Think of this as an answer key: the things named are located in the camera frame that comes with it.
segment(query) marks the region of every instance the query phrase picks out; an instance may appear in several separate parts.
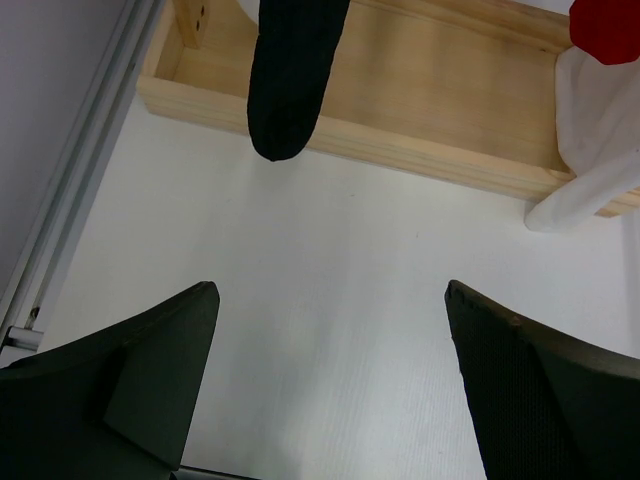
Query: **light wood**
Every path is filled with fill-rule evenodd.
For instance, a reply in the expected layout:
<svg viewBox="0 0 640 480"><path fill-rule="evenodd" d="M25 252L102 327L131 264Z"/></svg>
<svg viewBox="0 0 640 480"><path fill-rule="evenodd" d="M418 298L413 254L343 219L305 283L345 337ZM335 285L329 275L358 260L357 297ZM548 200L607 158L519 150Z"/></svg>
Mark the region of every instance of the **light wood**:
<svg viewBox="0 0 640 480"><path fill-rule="evenodd" d="M174 80L246 97L257 29L217 0ZM352 3L322 115L567 171L555 137L555 55Z"/></svg>
<svg viewBox="0 0 640 480"><path fill-rule="evenodd" d="M173 0L185 47L200 48L209 23L209 0Z"/></svg>
<svg viewBox="0 0 640 480"><path fill-rule="evenodd" d="M172 81L138 90L151 112L246 134L257 28L234 0L211 7ZM354 0L309 147L541 201L574 178L555 136L565 37L565 17L502 0ZM599 213L638 206L634 191Z"/></svg>
<svg viewBox="0 0 640 480"><path fill-rule="evenodd" d="M354 0L403 15L439 20L551 53L571 46L569 17L510 0Z"/></svg>
<svg viewBox="0 0 640 480"><path fill-rule="evenodd" d="M178 62L182 57L183 48L175 8L172 2L166 2L153 33L140 75L173 79Z"/></svg>

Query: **wooden box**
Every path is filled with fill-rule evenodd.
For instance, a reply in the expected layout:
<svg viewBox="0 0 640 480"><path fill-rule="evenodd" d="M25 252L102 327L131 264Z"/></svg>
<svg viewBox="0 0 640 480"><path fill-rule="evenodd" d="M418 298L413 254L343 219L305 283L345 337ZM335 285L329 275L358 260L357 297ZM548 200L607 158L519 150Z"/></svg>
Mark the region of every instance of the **wooden box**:
<svg viewBox="0 0 640 480"><path fill-rule="evenodd" d="M309 147L539 202L574 178L555 131L568 23L509 0L352 0ZM168 0L149 111L246 134L257 33L235 0ZM639 205L640 189L599 213Z"/></svg>

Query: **black fabric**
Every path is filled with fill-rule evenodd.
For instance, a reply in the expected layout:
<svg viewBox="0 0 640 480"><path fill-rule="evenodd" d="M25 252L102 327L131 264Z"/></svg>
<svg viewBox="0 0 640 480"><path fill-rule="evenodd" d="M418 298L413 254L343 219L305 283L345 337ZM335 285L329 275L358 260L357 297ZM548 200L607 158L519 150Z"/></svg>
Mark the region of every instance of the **black fabric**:
<svg viewBox="0 0 640 480"><path fill-rule="evenodd" d="M166 480L179 466L216 324L201 283L0 370L0 477Z"/></svg>
<svg viewBox="0 0 640 480"><path fill-rule="evenodd" d="M449 289L446 302L487 479L584 479L531 345L463 291Z"/></svg>
<svg viewBox="0 0 640 480"><path fill-rule="evenodd" d="M488 480L639 478L640 361L459 282L445 300Z"/></svg>
<svg viewBox="0 0 640 480"><path fill-rule="evenodd" d="M254 148L286 160L320 115L349 0L261 0L247 116Z"/></svg>

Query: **white surface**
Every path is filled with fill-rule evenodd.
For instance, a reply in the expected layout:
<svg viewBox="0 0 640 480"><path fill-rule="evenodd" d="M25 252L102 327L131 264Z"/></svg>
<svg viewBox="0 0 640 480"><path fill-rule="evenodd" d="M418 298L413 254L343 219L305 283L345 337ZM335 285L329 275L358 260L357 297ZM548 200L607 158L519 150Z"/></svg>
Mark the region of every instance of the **white surface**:
<svg viewBox="0 0 640 480"><path fill-rule="evenodd" d="M569 15L569 8L573 5L574 0L515 0L518 3L532 5L534 7L551 10L552 12Z"/></svg>
<svg viewBox="0 0 640 480"><path fill-rule="evenodd" d="M573 227L640 187L640 60L605 66L574 47L556 63L558 149L578 178L537 205L532 230Z"/></svg>
<svg viewBox="0 0 640 480"><path fill-rule="evenodd" d="M450 279L605 348L640 346L633 219L535 234L525 208L313 152L271 164L247 138L136 99L41 349L213 280L221 309L185 464L481 479Z"/></svg>
<svg viewBox="0 0 640 480"><path fill-rule="evenodd" d="M244 10L244 13L253 20L255 23L258 23L260 16L260 0L238 0L238 3Z"/></svg>
<svg viewBox="0 0 640 480"><path fill-rule="evenodd" d="M22 358L30 357L34 354L35 352L31 350L25 350L23 348L5 345L0 351L0 368L8 367L13 362L16 362Z"/></svg>

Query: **white cloth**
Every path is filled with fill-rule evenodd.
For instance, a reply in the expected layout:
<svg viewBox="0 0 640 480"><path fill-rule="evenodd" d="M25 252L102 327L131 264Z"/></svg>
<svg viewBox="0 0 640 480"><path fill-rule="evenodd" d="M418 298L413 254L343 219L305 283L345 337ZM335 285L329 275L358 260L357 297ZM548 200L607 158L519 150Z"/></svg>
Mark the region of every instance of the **white cloth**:
<svg viewBox="0 0 640 480"><path fill-rule="evenodd" d="M640 60L604 66L574 47L556 63L558 149L577 178L525 219L536 231L577 225L640 186Z"/></svg>

